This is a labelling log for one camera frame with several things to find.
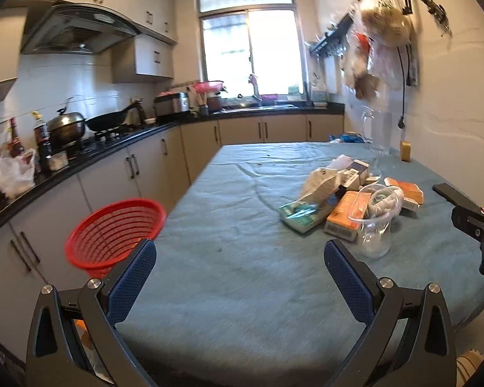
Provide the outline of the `torn orange carton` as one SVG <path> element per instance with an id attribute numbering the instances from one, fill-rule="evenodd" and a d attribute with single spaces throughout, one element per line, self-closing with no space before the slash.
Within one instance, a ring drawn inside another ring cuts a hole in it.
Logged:
<path id="1" fill-rule="evenodd" d="M 424 193 L 418 185 L 410 182 L 399 181 L 391 177 L 386 177 L 384 182 L 386 186 L 400 187 L 404 192 L 404 198 L 411 199 L 418 205 L 422 205 L 424 203 Z"/>

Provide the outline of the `white sock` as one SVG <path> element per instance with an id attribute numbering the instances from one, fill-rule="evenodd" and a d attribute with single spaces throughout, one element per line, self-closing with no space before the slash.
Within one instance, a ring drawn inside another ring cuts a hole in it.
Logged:
<path id="1" fill-rule="evenodd" d="M 404 192 L 397 186 L 386 186 L 372 193 L 367 206 L 367 214 L 370 218 L 378 218 L 384 215 L 398 215 L 404 199 Z"/>

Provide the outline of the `clear plastic cup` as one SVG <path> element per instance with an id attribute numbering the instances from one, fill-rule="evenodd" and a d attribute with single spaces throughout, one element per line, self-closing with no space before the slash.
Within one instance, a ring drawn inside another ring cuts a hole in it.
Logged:
<path id="1" fill-rule="evenodd" d="M 382 184 L 371 184 L 362 187 L 359 192 L 369 192 L 372 194 L 384 187 L 386 186 Z M 367 257 L 377 259 L 388 253 L 391 248 L 392 220 L 397 216 L 391 217 L 384 215 L 378 218 L 370 218 L 366 212 L 365 218 L 361 221 L 357 236 L 357 241 L 363 254 Z"/>

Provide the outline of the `blue white medicine box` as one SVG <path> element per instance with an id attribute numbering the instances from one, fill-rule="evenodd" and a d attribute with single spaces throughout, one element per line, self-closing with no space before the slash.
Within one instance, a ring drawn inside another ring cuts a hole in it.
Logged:
<path id="1" fill-rule="evenodd" d="M 338 172 L 341 185 L 349 191 L 358 191 L 365 185 L 370 176 L 369 164 L 360 160 L 354 160 L 346 169 Z"/>

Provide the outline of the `long orange medicine box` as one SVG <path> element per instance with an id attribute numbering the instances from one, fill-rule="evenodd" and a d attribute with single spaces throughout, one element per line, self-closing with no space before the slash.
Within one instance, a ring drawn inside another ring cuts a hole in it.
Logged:
<path id="1" fill-rule="evenodd" d="M 347 191 L 328 215 L 324 232 L 338 239 L 354 242 L 370 199 L 369 192 Z"/>

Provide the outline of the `knotted clear plastic bag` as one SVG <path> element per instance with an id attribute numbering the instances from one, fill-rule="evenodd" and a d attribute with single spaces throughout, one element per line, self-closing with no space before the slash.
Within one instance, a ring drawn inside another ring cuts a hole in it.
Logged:
<path id="1" fill-rule="evenodd" d="M 339 155 L 337 158 L 330 161 L 327 168 L 333 170 L 346 170 L 352 164 L 353 159 L 347 155 Z"/>

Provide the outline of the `beige striped snack bag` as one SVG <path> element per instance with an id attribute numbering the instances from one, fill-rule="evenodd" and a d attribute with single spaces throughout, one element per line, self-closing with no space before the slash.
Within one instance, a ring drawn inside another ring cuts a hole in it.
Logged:
<path id="1" fill-rule="evenodd" d="M 298 200 L 304 203 L 323 203 L 338 189 L 340 182 L 338 170 L 317 168 L 309 174 Z"/>

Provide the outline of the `green tissue packet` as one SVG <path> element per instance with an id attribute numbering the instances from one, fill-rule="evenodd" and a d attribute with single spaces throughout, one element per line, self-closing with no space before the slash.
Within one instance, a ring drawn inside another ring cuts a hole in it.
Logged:
<path id="1" fill-rule="evenodd" d="M 279 208 L 280 220 L 297 233 L 307 233 L 322 224 L 333 211 L 334 206 L 328 203 L 304 203 L 295 201 Z"/>

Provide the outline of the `kitchen cabinets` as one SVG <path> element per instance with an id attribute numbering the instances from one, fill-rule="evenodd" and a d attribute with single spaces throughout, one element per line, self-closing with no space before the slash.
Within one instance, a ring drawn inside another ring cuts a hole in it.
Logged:
<path id="1" fill-rule="evenodd" d="M 113 50 L 120 83 L 173 78 L 175 0 L 0 0 L 0 101 L 22 54 Z"/>
<path id="2" fill-rule="evenodd" d="M 168 219 L 158 262 L 119 331 L 145 362 L 204 361 L 265 367 L 328 367 L 340 360 L 344 324 L 323 268 L 326 235 L 301 236 L 278 218 L 311 170 L 335 157 L 330 143 L 261 143 L 220 149 L 174 201 L 158 171 L 152 196 Z M 0 344 L 26 355 L 43 282 L 81 287 L 86 274 L 64 256 L 88 212 L 137 197 L 125 150 L 69 177 L 22 211 L 33 247 L 0 229 Z"/>

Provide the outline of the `kitchen faucet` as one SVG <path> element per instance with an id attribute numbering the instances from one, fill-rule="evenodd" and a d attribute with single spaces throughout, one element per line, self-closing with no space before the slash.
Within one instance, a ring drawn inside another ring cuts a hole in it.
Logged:
<path id="1" fill-rule="evenodd" d="M 253 98 L 255 101 L 262 102 L 262 98 L 259 93 L 258 78 L 255 74 L 250 74 L 248 77 L 248 83 L 253 86 Z"/>

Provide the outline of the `upper kitchen cabinets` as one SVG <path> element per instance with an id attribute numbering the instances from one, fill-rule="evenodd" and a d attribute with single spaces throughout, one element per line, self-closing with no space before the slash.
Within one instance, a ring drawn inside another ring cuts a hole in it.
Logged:
<path id="1" fill-rule="evenodd" d="M 120 83 L 173 78 L 175 0 L 0 0 L 0 101 L 22 54 L 113 50 Z"/>

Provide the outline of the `clear glass pitcher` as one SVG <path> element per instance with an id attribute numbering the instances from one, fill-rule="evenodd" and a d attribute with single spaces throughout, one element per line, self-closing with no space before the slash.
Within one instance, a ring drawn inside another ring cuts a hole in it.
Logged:
<path id="1" fill-rule="evenodd" d="M 372 151 L 389 155 L 392 144 L 392 114 L 366 107 L 362 114 L 362 137 Z"/>

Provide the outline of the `dark soy sauce bottle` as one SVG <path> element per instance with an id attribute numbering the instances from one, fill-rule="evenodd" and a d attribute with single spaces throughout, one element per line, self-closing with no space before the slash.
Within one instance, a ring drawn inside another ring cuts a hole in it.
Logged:
<path id="1" fill-rule="evenodd" d="M 35 118 L 34 133 L 40 168 L 44 174 L 49 174 L 51 172 L 50 158 L 52 156 L 49 130 L 43 116 L 39 112 L 32 111 L 31 114 Z"/>

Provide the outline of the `black wok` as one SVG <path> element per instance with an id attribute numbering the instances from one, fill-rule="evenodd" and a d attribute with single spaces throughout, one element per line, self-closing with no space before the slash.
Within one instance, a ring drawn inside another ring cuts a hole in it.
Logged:
<path id="1" fill-rule="evenodd" d="M 138 113 L 141 124 L 145 124 L 145 111 L 140 104 L 140 101 L 135 101 L 122 110 L 101 114 L 86 120 L 86 126 L 89 130 L 99 133 L 115 128 L 119 128 L 126 120 L 127 114 L 135 110 Z"/>

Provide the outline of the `range hood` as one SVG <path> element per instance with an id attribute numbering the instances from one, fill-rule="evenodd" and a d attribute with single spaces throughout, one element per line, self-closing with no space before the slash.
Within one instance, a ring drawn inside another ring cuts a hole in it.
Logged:
<path id="1" fill-rule="evenodd" d="M 31 24 L 22 53 L 96 55 L 135 37 L 138 31 L 120 15 L 92 5 L 58 4 Z"/>

